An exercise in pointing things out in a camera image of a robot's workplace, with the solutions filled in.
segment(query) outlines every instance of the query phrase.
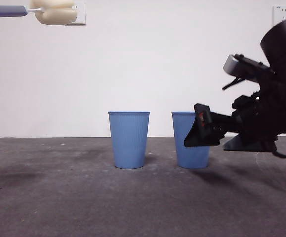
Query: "outlet cover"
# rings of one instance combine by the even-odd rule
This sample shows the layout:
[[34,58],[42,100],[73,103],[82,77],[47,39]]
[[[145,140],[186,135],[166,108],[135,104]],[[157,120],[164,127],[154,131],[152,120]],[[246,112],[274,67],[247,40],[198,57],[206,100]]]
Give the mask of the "outlet cover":
[[85,25],[85,1],[83,0],[76,0],[74,1],[75,5],[73,9],[77,10],[77,18],[72,23],[68,24],[71,25]]
[[286,5],[278,5],[273,7],[272,25],[276,25],[286,20]]

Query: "concrete floor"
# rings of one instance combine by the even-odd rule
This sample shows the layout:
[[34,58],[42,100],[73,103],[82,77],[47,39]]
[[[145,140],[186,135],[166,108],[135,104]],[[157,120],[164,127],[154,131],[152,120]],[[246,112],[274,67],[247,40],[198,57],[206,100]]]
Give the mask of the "concrete floor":
[[122,170],[110,138],[0,139],[0,237],[286,237],[286,160],[219,146],[187,170],[173,138],[146,155]]

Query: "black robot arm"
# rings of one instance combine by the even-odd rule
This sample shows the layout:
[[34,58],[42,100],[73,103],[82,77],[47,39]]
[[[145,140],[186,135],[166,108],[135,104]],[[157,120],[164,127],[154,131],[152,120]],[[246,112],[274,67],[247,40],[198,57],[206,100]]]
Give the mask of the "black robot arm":
[[229,151],[277,152],[277,135],[286,133],[286,20],[275,25],[262,39],[261,47],[270,63],[243,55],[230,55],[223,67],[235,80],[224,89],[249,80],[260,85],[260,91],[234,100],[231,116],[217,114],[209,106],[194,106],[196,119],[185,138],[186,147],[215,146],[226,132],[238,135],[224,145]]

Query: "blue plastic cup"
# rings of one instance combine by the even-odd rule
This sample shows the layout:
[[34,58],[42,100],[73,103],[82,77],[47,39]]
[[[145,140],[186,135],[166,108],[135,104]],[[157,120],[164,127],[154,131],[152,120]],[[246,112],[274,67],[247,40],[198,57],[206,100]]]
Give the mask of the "blue plastic cup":
[[137,169],[144,166],[148,111],[109,111],[115,167]]
[[178,165],[187,169],[202,169],[208,166],[209,147],[185,147],[183,143],[195,118],[194,112],[172,112]]

